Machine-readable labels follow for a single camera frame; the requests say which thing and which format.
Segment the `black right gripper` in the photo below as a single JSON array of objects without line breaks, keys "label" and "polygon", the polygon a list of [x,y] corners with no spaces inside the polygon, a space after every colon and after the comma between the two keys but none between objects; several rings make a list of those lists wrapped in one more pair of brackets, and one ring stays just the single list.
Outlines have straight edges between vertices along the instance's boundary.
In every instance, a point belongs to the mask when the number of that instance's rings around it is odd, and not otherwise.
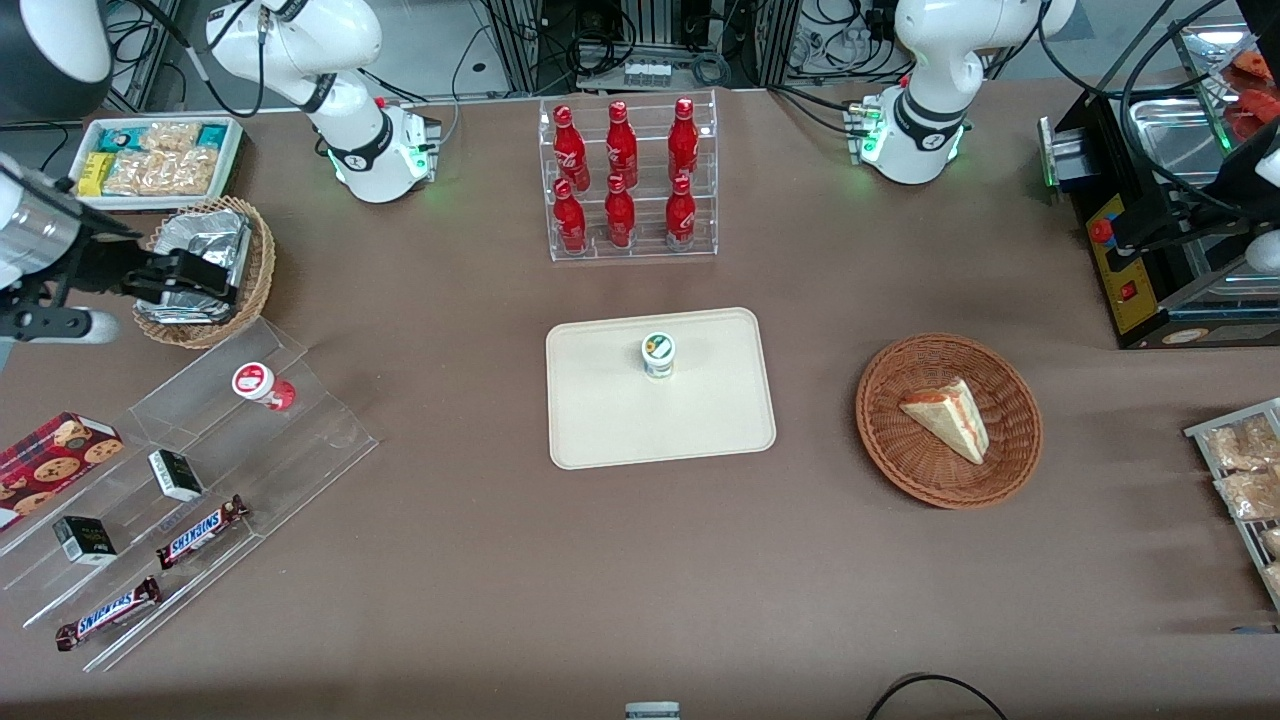
[{"label": "black right gripper", "polygon": [[187,250],[155,254],[129,238],[81,238],[61,260],[61,299],[70,291],[133,297],[133,309],[141,316],[236,314],[234,304],[201,295],[236,293],[230,270]]}]

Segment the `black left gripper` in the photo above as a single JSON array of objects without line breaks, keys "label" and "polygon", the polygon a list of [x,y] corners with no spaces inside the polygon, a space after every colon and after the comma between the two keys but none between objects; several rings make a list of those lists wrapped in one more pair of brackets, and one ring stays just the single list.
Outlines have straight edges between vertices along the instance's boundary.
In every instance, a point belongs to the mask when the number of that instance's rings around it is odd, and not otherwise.
[{"label": "black left gripper", "polygon": [[1253,223],[1210,202],[1194,202],[1157,190],[1126,205],[1115,218],[1119,252],[1149,252],[1211,234],[1243,234]]}]

